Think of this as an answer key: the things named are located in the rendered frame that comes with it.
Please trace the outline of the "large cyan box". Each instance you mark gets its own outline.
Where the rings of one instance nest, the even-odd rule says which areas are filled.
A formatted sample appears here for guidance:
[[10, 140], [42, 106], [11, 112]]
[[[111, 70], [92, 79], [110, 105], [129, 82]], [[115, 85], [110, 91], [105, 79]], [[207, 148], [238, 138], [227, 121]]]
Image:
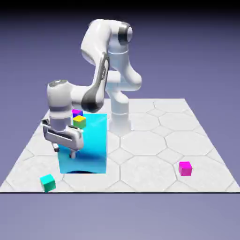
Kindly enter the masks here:
[[107, 114], [85, 113], [87, 125], [83, 129], [83, 149], [71, 159], [70, 149], [60, 146], [59, 167], [65, 173], [106, 173], [107, 162]]

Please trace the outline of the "small teal cube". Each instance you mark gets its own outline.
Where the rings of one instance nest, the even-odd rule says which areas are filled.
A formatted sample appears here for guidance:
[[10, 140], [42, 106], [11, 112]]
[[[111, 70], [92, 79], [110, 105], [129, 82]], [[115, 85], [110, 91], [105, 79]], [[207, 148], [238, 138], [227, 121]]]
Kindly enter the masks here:
[[41, 177], [40, 183], [45, 193], [50, 192], [56, 188], [55, 179], [51, 174]]

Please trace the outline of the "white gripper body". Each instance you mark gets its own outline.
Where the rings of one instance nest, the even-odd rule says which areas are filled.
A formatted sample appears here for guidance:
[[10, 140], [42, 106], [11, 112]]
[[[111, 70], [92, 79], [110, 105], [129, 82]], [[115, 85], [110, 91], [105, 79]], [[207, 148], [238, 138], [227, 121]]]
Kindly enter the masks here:
[[84, 147], [83, 130], [73, 125], [67, 125], [63, 131], [57, 131], [51, 126], [43, 124], [43, 133], [47, 141], [57, 143], [74, 151]]

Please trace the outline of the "small magenta cube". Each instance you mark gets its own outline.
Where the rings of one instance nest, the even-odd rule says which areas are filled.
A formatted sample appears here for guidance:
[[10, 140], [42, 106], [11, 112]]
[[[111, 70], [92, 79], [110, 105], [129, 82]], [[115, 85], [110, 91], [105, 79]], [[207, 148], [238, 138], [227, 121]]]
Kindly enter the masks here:
[[192, 165], [189, 161], [179, 162], [179, 173], [181, 176], [191, 176]]

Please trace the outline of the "small yellow cube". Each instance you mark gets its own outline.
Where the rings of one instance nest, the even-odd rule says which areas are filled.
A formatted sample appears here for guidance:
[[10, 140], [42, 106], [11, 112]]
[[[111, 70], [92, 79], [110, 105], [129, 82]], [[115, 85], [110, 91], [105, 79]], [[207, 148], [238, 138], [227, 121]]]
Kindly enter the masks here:
[[74, 117], [73, 125], [79, 129], [84, 129], [86, 127], [86, 117], [81, 115]]

